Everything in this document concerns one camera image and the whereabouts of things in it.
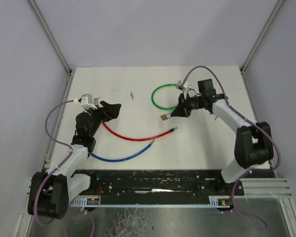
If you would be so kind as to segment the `green cable lock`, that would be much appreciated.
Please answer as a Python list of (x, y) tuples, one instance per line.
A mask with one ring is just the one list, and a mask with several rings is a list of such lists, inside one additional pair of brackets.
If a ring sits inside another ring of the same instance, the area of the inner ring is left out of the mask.
[(176, 83), (167, 83), (158, 86), (151, 94), (151, 102), (158, 109), (170, 111), (178, 105), (179, 91)]

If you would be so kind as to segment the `brass padlock with key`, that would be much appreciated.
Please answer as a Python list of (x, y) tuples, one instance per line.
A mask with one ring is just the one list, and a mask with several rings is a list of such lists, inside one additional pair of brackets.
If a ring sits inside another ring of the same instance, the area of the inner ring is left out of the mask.
[(171, 114), (170, 113), (163, 114), (163, 115), (160, 116), (160, 118), (161, 118), (162, 121), (166, 121), (166, 120), (171, 118)]

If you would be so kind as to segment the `red cable lock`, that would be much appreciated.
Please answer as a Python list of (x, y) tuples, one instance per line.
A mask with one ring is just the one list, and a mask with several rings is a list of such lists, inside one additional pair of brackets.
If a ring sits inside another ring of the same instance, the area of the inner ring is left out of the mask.
[(103, 122), (102, 125), (113, 136), (116, 136), (116, 137), (118, 137), (118, 138), (120, 138), (122, 140), (131, 141), (131, 142), (152, 141), (152, 140), (155, 140), (155, 139), (165, 137), (165, 136), (175, 132), (178, 129), (177, 127), (173, 127), (173, 128), (171, 128), (171, 129), (169, 129), (167, 131), (161, 132), (161, 133), (153, 135), (153, 136), (134, 137), (134, 136), (125, 136), (125, 135), (122, 135), (122, 134), (119, 134), (119, 133), (115, 132), (105, 122)]

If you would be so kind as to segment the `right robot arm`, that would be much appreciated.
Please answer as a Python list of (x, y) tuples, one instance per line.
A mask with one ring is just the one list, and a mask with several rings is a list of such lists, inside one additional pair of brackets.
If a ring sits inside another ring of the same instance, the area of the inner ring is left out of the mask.
[(236, 112), (224, 94), (216, 93), (211, 79), (198, 82), (199, 93), (195, 96), (189, 96), (188, 92), (192, 88), (181, 85), (181, 82), (178, 82), (176, 88), (182, 93), (170, 117), (187, 118), (193, 110), (205, 109), (220, 118), (236, 135), (234, 159), (221, 171), (222, 178), (215, 182), (215, 189), (219, 194), (228, 194), (233, 188), (232, 183), (244, 173), (273, 158), (269, 124), (254, 123)]

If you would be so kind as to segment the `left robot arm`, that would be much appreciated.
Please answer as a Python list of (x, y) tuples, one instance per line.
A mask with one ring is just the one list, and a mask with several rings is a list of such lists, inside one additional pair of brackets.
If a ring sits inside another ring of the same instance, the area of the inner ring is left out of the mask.
[(75, 171), (93, 153), (96, 144), (94, 135), (101, 123), (118, 118), (121, 109), (121, 104), (105, 101), (94, 104), (87, 94), (71, 102), (80, 104), (85, 111), (75, 118), (72, 142), (63, 144), (68, 148), (67, 153), (58, 164), (46, 171), (36, 172), (32, 177), (27, 212), (40, 225), (44, 225), (40, 217), (62, 219), (71, 201), (82, 191), (88, 195), (97, 192), (96, 180)]

